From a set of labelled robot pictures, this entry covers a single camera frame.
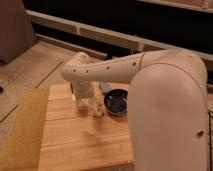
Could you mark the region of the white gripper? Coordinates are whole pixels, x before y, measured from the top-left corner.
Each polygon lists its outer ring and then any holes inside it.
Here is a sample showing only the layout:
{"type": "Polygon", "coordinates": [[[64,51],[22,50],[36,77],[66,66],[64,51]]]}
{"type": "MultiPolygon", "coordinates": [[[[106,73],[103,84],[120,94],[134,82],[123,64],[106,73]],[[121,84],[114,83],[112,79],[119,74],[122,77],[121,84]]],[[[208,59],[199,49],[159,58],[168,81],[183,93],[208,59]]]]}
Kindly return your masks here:
{"type": "Polygon", "coordinates": [[[72,84],[73,87],[73,93],[76,100],[76,106],[80,111],[83,111],[86,109],[86,103],[89,110],[92,110],[94,108],[94,98],[92,97],[94,95],[94,87],[91,82],[74,82],[72,84]]]}

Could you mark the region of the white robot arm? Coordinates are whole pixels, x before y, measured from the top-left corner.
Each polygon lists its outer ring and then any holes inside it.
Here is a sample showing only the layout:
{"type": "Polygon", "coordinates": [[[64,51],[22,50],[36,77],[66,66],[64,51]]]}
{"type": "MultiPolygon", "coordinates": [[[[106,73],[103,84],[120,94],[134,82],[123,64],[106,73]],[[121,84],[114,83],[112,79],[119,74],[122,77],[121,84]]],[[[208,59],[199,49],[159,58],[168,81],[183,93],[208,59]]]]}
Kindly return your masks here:
{"type": "Polygon", "coordinates": [[[207,70],[197,54],[169,49],[91,63],[78,53],[62,77],[129,85],[135,171],[208,171],[207,70]]]}

